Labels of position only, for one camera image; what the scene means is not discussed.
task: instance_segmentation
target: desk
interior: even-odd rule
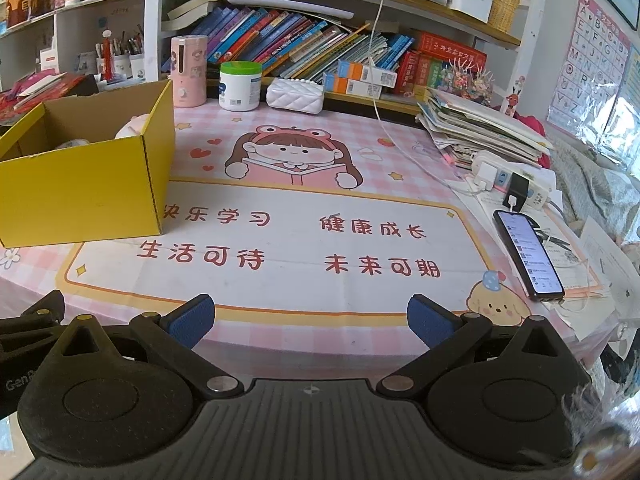
[[[177,109],[175,126],[165,234],[7,251],[0,316],[54,288],[68,318],[91,312],[104,323],[167,312],[204,292],[216,324],[196,350],[241,377],[290,378],[389,373],[426,348],[406,325],[411,295],[463,312],[486,292],[487,270],[503,273],[499,301],[514,324],[529,312],[549,317],[454,193],[376,120],[265,105],[239,114],[210,101]],[[423,130],[386,127],[438,177],[456,178]],[[277,144],[261,140],[273,135]],[[317,163],[274,168],[251,157],[280,151]],[[327,153],[332,164],[318,166]]]

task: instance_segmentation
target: green lid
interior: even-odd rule
[[[231,75],[262,74],[262,64],[255,61],[227,61],[220,65],[220,72]]]

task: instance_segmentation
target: blue gripper pad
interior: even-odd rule
[[[439,345],[462,326],[458,316],[421,294],[409,300],[406,322],[429,348]]]
[[[200,294],[160,320],[160,328],[187,348],[193,348],[213,327],[216,305],[209,294]]]

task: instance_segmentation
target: pink humidifier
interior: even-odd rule
[[[207,100],[207,37],[177,36],[171,40],[174,106],[193,108]]]

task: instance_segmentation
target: qr code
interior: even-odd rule
[[[394,76],[392,74],[381,74],[380,82],[383,86],[391,85],[394,82]]]

